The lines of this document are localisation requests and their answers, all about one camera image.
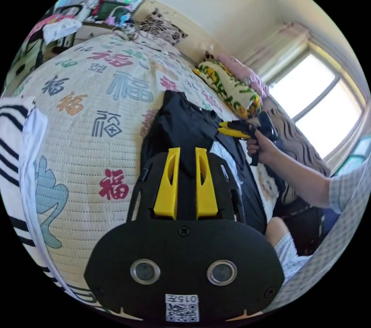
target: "yellow patterned pillow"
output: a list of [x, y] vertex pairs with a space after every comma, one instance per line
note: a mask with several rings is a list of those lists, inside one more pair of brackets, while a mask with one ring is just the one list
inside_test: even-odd
[[241, 118], [253, 118], [261, 111], [258, 94], [235, 78], [219, 61], [204, 61], [193, 72]]

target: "screw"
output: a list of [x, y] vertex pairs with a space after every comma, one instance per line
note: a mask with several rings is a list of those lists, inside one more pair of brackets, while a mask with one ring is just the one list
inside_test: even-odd
[[270, 288], [268, 288], [268, 289], [264, 292], [264, 297], [265, 297], [265, 298], [272, 297], [272, 296], [274, 295], [275, 292], [276, 292], [275, 288], [274, 288], [274, 287], [270, 287]]
[[178, 230], [178, 233], [180, 236], [188, 236], [190, 234], [190, 230], [188, 227], [186, 226], [182, 226], [179, 230]]

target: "black and white striped fabric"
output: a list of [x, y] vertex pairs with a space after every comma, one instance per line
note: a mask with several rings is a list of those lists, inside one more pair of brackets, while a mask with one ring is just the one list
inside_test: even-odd
[[44, 274], [60, 289], [64, 287], [49, 270], [28, 230], [19, 186], [19, 154], [24, 123], [35, 108], [33, 97], [0, 99], [0, 192], [12, 226], [23, 246]]

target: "pink pillow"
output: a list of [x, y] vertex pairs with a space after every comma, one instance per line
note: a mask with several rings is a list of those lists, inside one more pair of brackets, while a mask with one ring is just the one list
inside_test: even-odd
[[254, 71], [242, 64], [233, 56], [225, 54], [218, 55], [216, 58], [220, 61], [240, 82], [250, 86], [261, 99], [269, 96], [269, 87], [262, 82], [260, 77]]

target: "black shirt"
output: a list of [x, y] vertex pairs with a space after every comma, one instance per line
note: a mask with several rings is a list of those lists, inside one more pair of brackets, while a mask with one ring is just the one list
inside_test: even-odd
[[163, 106], [156, 114], [141, 149], [141, 169], [146, 161], [160, 152], [180, 147], [178, 216], [195, 218], [195, 148], [210, 151], [214, 141], [219, 141], [236, 162], [242, 181], [242, 203], [246, 224], [265, 233], [267, 219], [263, 203], [240, 142], [218, 133], [222, 119], [214, 111], [190, 103], [182, 92], [165, 91]]

